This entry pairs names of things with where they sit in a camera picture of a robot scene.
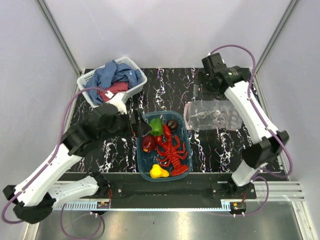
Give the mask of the yellow fake fruit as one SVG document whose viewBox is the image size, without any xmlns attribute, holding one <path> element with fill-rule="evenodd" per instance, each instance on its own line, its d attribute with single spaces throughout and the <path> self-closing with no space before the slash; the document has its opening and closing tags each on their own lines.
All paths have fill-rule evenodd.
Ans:
<svg viewBox="0 0 320 240">
<path fill-rule="evenodd" d="M 170 173 L 163 169 L 160 165 L 154 164 L 149 171 L 150 177 L 153 179 L 158 179 L 158 178 L 168 178 L 170 176 Z"/>
</svg>

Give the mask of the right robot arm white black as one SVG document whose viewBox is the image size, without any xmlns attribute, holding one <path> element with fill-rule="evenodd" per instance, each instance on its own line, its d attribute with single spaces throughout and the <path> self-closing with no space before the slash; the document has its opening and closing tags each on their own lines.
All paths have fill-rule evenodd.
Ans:
<svg viewBox="0 0 320 240">
<path fill-rule="evenodd" d="M 280 131 L 268 118 L 250 87 L 250 70 L 246 67 L 228 67 L 219 53 L 201 60 L 204 69 L 198 73 L 200 84 L 208 92 L 223 94 L 243 120 L 252 145 L 241 153 L 242 162 L 232 173 L 222 191 L 239 198 L 249 187 L 258 171 L 266 167 L 282 152 L 289 140 L 287 131 Z"/>
</svg>

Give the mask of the red fake apple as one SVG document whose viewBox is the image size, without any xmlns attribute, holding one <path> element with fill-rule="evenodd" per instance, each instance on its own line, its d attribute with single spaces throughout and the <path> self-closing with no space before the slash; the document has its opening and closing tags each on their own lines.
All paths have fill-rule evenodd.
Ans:
<svg viewBox="0 0 320 240">
<path fill-rule="evenodd" d="M 153 135 L 146 135 L 142 138 L 142 150 L 145 153 L 152 152 L 157 146 L 156 139 Z"/>
</svg>

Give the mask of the dark fake plum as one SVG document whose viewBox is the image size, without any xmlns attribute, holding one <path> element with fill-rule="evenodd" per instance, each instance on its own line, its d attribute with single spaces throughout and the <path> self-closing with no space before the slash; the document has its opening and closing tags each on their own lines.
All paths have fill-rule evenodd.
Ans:
<svg viewBox="0 0 320 240">
<path fill-rule="evenodd" d="M 179 123 L 175 119 L 168 120 L 166 125 L 171 132 L 175 132 L 179 127 Z"/>
</svg>

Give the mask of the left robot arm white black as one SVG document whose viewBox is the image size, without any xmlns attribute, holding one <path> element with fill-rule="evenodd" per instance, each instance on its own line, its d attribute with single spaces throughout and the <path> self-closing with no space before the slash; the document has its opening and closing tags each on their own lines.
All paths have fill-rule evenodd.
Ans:
<svg viewBox="0 0 320 240">
<path fill-rule="evenodd" d="M 58 140 L 53 152 L 23 182 L 7 185 L 3 193 L 7 205 L 14 204 L 16 224 L 39 223 L 54 208 L 87 196 L 103 198 L 109 193 L 110 183 L 98 172 L 62 187 L 55 187 L 57 180 L 75 163 L 98 149 L 114 137 L 143 137 L 151 131 L 140 111 L 127 113 L 125 104 L 104 103 L 93 109 L 82 121 L 71 126 Z"/>
</svg>

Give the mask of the red fake lobster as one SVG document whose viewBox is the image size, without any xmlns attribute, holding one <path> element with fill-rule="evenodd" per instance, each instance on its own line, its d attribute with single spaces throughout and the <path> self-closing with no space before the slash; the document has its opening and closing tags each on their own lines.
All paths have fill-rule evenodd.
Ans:
<svg viewBox="0 0 320 240">
<path fill-rule="evenodd" d="M 173 166 L 173 170 L 171 171 L 172 176 L 178 176 L 186 173 L 189 170 L 189 166 L 186 164 L 182 164 L 181 160 L 185 160 L 188 156 L 188 151 L 186 148 L 186 144 L 180 141 L 180 138 L 175 134 L 174 139 L 176 141 L 176 145 L 173 144 L 173 135 L 170 129 L 166 124 L 163 124 L 163 136 L 155 136 L 155 140 L 157 146 L 155 147 L 158 155 L 161 158 L 156 158 L 159 162 L 159 165 L 162 167 L 169 167 L 170 164 Z"/>
</svg>

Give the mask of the clear zip top bag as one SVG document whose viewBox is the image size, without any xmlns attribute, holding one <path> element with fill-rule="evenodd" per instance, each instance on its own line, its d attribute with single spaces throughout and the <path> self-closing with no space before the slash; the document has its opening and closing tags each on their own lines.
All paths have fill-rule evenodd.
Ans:
<svg viewBox="0 0 320 240">
<path fill-rule="evenodd" d="M 239 130 L 243 120 L 229 100 L 196 100 L 185 104 L 183 118 L 188 130 Z"/>
</svg>

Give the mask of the green fake vegetable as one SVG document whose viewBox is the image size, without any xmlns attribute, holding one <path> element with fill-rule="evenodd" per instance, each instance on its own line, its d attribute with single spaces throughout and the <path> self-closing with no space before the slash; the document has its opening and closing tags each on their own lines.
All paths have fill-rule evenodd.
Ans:
<svg viewBox="0 0 320 240">
<path fill-rule="evenodd" d="M 153 136 L 161 136 L 164 132 L 163 122 L 159 117 L 152 118 L 148 125 L 151 127 L 150 134 Z"/>
</svg>

